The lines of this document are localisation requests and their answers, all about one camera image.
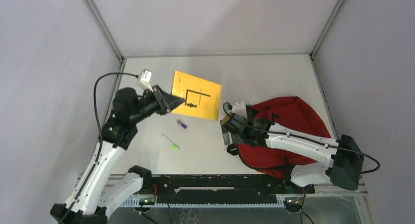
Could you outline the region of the green highlighter pen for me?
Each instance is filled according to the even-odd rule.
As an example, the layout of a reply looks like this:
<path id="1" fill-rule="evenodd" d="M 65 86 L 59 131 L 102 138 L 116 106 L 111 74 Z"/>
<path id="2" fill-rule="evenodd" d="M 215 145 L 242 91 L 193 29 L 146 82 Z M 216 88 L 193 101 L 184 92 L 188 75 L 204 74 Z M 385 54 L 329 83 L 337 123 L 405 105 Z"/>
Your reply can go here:
<path id="1" fill-rule="evenodd" d="M 179 147 L 178 147 L 178 145 L 176 144 L 176 143 L 174 143 L 172 140 L 170 140 L 166 135 L 164 135 L 164 134 L 162 134 L 161 135 L 162 136 L 162 138 L 164 138 L 168 143 L 169 143 L 169 145 L 174 149 L 174 150 L 179 150 Z"/>

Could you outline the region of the red student backpack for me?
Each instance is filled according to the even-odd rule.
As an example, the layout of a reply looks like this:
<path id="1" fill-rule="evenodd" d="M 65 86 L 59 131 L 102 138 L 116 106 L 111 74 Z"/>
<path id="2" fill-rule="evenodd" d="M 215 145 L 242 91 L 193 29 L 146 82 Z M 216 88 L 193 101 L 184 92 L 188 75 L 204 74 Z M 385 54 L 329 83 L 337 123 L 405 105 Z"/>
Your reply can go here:
<path id="1" fill-rule="evenodd" d="M 246 107 L 249 119 L 264 118 L 295 131 L 321 137 L 331 137 L 319 115 L 297 96 L 276 97 Z M 247 167 L 277 179 L 287 177 L 290 166 L 315 163 L 314 160 L 280 149 L 233 143 L 228 154 L 239 156 Z"/>

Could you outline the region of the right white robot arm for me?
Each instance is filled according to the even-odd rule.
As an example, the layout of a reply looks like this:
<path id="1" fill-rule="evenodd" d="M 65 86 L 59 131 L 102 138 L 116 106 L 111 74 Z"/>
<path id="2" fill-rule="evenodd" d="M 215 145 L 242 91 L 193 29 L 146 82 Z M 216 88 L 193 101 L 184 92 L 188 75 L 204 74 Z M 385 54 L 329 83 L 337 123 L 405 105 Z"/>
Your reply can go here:
<path id="1" fill-rule="evenodd" d="M 283 188 L 290 193 L 301 187 L 331 183 L 355 191 L 364 163 L 364 153 L 348 135 L 340 138 L 315 136 L 295 131 L 271 120 L 248 120 L 232 113 L 221 120 L 221 126 L 244 143 L 265 149 L 280 149 L 314 161 L 293 165 L 283 179 Z"/>

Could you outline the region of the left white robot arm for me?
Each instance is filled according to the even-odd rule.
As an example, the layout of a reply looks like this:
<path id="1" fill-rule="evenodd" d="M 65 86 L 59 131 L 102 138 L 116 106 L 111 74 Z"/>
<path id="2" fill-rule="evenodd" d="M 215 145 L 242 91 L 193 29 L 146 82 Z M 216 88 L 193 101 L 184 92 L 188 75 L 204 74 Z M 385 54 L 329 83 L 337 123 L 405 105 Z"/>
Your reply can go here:
<path id="1" fill-rule="evenodd" d="M 129 196 L 149 192 L 153 187 L 151 171 L 137 165 L 115 186 L 106 189 L 105 185 L 136 136 L 137 124 L 154 113 L 170 113 L 183 102 L 184 98 L 166 93 L 158 85 L 145 90 L 142 96 L 134 88 L 118 90 L 112 116 L 101 128 L 85 173 L 66 201 L 53 205 L 51 216 L 60 224 L 105 224 Z"/>

